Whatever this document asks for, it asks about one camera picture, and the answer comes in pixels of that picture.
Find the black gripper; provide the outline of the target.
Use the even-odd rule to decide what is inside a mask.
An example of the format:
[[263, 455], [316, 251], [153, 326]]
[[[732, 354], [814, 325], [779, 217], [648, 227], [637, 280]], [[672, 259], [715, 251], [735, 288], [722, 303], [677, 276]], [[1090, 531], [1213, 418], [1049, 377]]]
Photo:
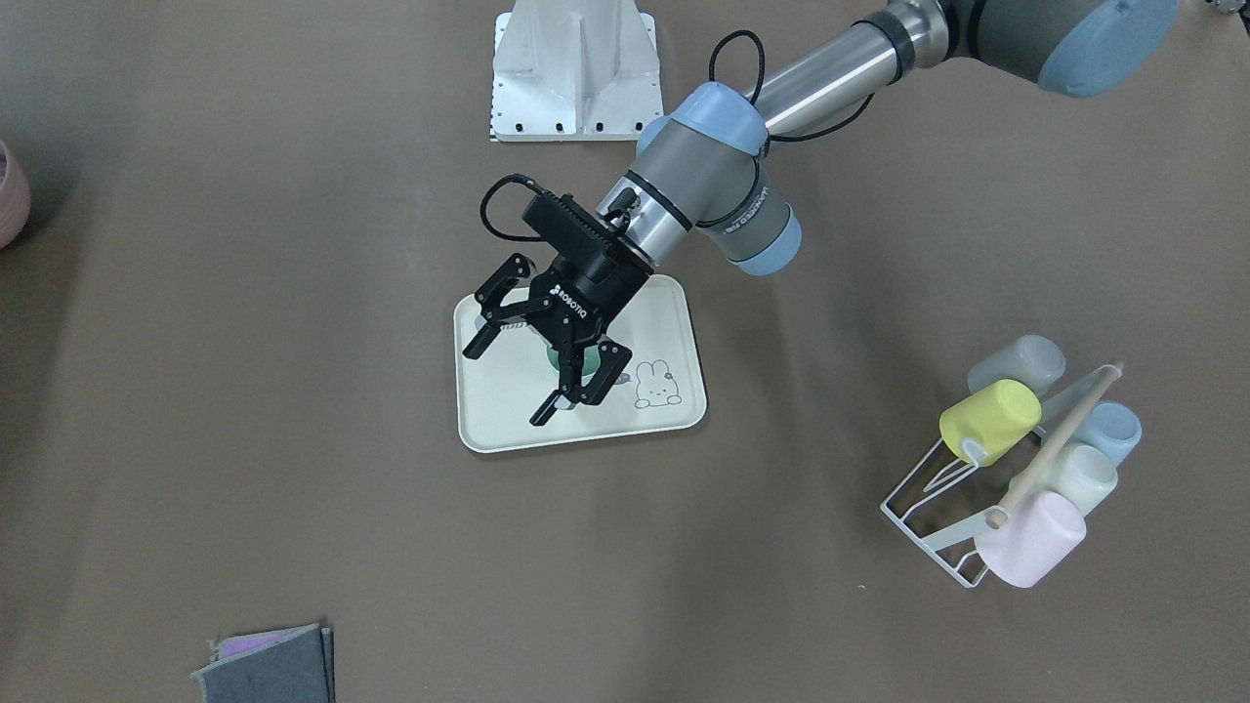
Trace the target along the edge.
[[[632, 254], [598, 255], [594, 263], [605, 266], [600, 280], [564, 256], [540, 270], [531, 259], [514, 253], [475, 291], [482, 328], [462, 348], [464, 357], [482, 357], [502, 328], [515, 320], [528, 320], [528, 326], [549, 343], [546, 355], [558, 367], [558, 388], [528, 419], [531, 427], [545, 427], [560, 409], [602, 404], [631, 362], [631, 349], [604, 335], [652, 275], [652, 266]], [[504, 298], [522, 280], [528, 280], [528, 299], [505, 306]]]

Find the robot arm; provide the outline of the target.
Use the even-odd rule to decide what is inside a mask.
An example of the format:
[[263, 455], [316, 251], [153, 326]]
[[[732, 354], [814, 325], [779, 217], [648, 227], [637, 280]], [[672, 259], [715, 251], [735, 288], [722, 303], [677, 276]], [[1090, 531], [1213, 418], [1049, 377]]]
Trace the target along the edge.
[[824, 138], [852, 124], [876, 93], [914, 68], [972, 58], [1045, 93], [1092, 98], [1138, 71], [1178, 14], [1175, 1], [890, 1], [880, 13], [772, 75], [750, 95], [710, 78], [648, 125], [630, 168], [588, 210], [522, 174], [531, 239], [555, 249], [540, 269], [515, 254], [475, 291], [478, 330], [462, 348], [482, 357], [521, 323], [558, 353], [558, 385], [531, 415], [598, 405], [631, 360], [608, 328], [694, 228], [754, 276], [781, 270], [801, 224], [772, 191], [772, 144]]

